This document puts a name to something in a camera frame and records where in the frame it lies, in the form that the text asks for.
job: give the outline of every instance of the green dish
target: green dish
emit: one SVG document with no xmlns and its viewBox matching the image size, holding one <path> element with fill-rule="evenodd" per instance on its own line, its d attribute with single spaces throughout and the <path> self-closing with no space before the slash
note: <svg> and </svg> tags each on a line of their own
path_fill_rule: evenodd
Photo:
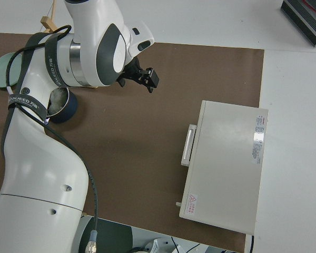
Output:
<svg viewBox="0 0 316 253">
<path fill-rule="evenodd" d="M 6 87 L 6 69 L 9 60 L 14 53 L 8 53 L 0 57 L 0 88 Z M 17 83 L 21 71 L 22 56 L 19 54 L 13 61 L 9 73 L 9 82 L 11 86 Z"/>
</svg>

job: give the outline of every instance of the white cord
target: white cord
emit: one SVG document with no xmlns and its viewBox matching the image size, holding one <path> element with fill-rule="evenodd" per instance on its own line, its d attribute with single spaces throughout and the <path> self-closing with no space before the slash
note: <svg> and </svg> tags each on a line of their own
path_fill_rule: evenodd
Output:
<svg viewBox="0 0 316 253">
<path fill-rule="evenodd" d="M 12 95 L 13 94 L 13 91 L 12 91 L 12 88 L 10 86 L 7 87 L 7 91 L 9 93 L 9 95 Z"/>
</svg>

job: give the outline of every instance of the white table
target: white table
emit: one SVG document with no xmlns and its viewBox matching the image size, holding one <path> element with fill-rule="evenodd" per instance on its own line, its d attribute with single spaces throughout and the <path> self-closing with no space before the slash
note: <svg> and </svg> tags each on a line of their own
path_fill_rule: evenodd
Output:
<svg viewBox="0 0 316 253">
<path fill-rule="evenodd" d="M 51 2 L 0 1 L 0 32 L 40 31 Z M 265 49 L 260 107 L 269 123 L 254 252 L 316 252 L 316 48 L 281 13 L 282 1 L 117 2 L 157 42 Z M 72 23 L 62 1 L 55 23 Z"/>
</svg>

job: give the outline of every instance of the white box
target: white box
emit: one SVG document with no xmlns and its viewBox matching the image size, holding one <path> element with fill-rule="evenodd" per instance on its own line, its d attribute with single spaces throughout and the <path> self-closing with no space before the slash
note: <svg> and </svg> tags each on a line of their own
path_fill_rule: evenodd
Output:
<svg viewBox="0 0 316 253">
<path fill-rule="evenodd" d="M 203 101 L 179 216 L 254 234 L 268 110 Z"/>
</svg>

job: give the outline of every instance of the metal connector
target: metal connector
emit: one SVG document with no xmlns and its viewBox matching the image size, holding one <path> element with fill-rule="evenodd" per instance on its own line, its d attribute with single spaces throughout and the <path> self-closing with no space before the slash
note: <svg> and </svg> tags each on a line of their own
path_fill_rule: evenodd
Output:
<svg viewBox="0 0 316 253">
<path fill-rule="evenodd" d="M 97 240 L 97 231 L 91 230 L 89 242 L 85 247 L 85 253 L 97 252 L 96 240 Z"/>
<path fill-rule="evenodd" d="M 89 241 L 85 247 L 85 253 L 96 253 L 97 246 L 95 241 Z"/>
</svg>

